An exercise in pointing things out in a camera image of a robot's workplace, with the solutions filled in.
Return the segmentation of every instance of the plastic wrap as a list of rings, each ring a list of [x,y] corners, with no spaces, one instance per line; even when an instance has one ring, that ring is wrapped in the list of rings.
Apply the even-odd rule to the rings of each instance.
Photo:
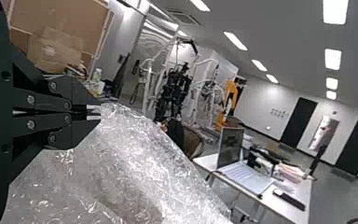
[[[43,150],[13,181],[2,223],[230,223],[158,126],[122,105],[101,113],[77,148]]]

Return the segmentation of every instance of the white desk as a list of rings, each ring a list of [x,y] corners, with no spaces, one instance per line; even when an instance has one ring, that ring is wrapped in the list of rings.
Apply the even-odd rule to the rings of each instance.
[[[272,191],[277,189],[276,186],[272,185],[269,187],[264,193],[263,198],[257,198],[252,192],[244,189],[240,185],[236,184],[235,182],[229,180],[223,175],[218,174],[216,171],[217,168],[217,153],[196,158],[193,160],[194,164],[197,165],[200,169],[205,172],[208,172],[211,175],[210,184],[212,185],[213,180],[218,178],[219,180],[223,181],[224,183],[230,185],[232,188],[237,190],[240,194],[247,196],[248,198],[255,201],[255,213],[257,212],[258,205],[263,206],[265,209],[268,209],[272,213],[276,214],[279,217],[284,218],[285,220],[291,223],[298,223],[298,224],[307,224],[309,223],[310,219],[310,192],[312,190],[312,181],[305,180],[300,184],[294,184],[288,180],[283,182],[284,185],[290,186],[294,189],[292,194],[289,194],[293,198],[299,200],[303,204],[306,205],[305,212],[295,208],[290,203],[285,202],[284,200],[278,198],[277,196],[272,194]],[[258,221],[261,222],[263,216],[265,215],[265,209],[262,211],[262,215],[258,218]]]

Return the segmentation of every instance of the fluorescent light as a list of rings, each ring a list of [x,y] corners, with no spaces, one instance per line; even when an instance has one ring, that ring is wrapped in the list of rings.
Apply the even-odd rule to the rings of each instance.
[[[181,35],[181,36],[188,36],[185,32],[183,31],[178,31],[178,34]]]
[[[269,79],[269,81],[271,81],[271,82],[273,82],[273,83],[276,83],[276,84],[279,83],[279,82],[278,82],[278,79],[276,79],[276,77],[273,76],[273,75],[266,74],[266,77]]]
[[[341,65],[341,54],[341,50],[325,49],[324,57],[326,68],[339,70],[339,67]]]
[[[150,30],[154,30],[154,31],[156,31],[156,32],[159,32],[159,33],[162,34],[162,35],[167,36],[169,39],[172,39],[172,38],[173,38],[172,35],[169,35],[169,34],[167,34],[166,32],[160,30],[159,28],[157,28],[156,26],[154,26],[153,23],[151,23],[151,22],[145,22],[145,23],[144,23],[144,26],[147,27],[147,28],[149,28]]]
[[[241,50],[248,50],[246,48],[246,46],[244,46],[242,44],[242,42],[232,33],[229,33],[229,32],[225,32],[225,35],[228,37],[229,40],[231,40],[231,42],[237,46],[237,48],[241,49]]]
[[[163,16],[169,18],[169,19],[171,18],[171,17],[169,17],[167,14],[165,14],[165,12],[163,12],[161,9],[159,9],[158,7],[156,7],[155,5],[153,5],[152,3],[150,3],[150,6],[151,6],[153,9],[155,9],[159,14],[161,14],[161,15],[163,15]]]
[[[328,91],[326,93],[327,98],[330,100],[336,100],[337,99],[337,93],[335,91]]]
[[[196,6],[196,8],[198,8],[200,11],[211,11],[208,6],[206,6],[205,3],[203,3],[201,0],[190,0],[190,2],[194,4],[194,6]]]
[[[141,0],[139,10],[143,13],[147,13],[147,10],[149,10],[149,6],[150,6],[150,2],[148,0]]]
[[[338,80],[332,77],[326,79],[326,87],[330,90],[336,90],[338,88]]]
[[[267,68],[258,60],[252,60],[252,63],[255,64],[255,66],[260,69],[260,71],[267,72]]]
[[[324,0],[324,23],[343,25],[349,0]]]

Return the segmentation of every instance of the laptop screen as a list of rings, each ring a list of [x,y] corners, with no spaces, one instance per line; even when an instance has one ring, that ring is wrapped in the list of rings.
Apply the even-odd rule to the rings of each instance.
[[[219,157],[217,168],[240,161],[243,128],[223,128],[220,133]]]

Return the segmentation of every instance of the box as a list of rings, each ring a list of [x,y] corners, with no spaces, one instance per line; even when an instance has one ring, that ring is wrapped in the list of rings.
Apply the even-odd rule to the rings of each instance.
[[[68,63],[80,64],[82,51],[81,38],[45,27],[31,35],[27,57],[45,72],[61,74]]]

